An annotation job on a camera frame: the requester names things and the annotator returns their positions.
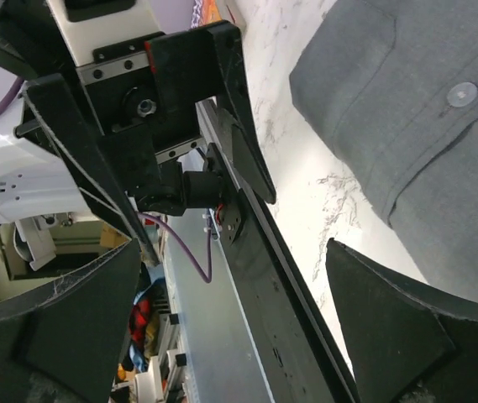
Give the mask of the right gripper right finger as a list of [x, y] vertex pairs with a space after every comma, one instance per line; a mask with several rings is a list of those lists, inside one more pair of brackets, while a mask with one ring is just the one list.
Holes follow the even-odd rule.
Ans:
[[331, 239], [326, 270], [363, 402], [478, 402], [478, 303]]

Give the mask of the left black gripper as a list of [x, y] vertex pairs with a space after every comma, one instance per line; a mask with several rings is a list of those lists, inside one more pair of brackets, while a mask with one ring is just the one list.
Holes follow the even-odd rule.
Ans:
[[239, 28], [220, 21], [176, 34], [145, 35], [96, 48], [78, 69], [98, 131], [59, 74], [27, 81], [23, 95], [89, 209], [139, 242], [157, 263], [137, 211], [179, 217], [205, 206], [205, 175], [179, 157], [200, 144], [194, 63], [202, 53], [215, 86], [220, 144], [265, 202], [276, 188], [260, 150]]

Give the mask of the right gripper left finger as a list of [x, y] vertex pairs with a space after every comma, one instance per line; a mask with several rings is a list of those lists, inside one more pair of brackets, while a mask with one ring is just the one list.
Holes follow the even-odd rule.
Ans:
[[129, 241], [0, 302], [0, 402], [106, 402], [141, 258]]

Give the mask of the grey long sleeve shirt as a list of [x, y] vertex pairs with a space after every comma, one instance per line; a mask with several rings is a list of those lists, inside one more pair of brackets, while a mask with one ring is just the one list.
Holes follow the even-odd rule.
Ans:
[[478, 1], [337, 1], [290, 88], [427, 282], [478, 302]]

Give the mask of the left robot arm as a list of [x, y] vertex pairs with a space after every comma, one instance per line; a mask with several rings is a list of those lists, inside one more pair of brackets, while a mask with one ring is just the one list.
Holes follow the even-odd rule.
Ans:
[[199, 147], [197, 106], [265, 202], [276, 188], [255, 131], [240, 29], [227, 20], [164, 33], [147, 1], [0, 1], [0, 225], [89, 211], [156, 254], [139, 215], [225, 205]]

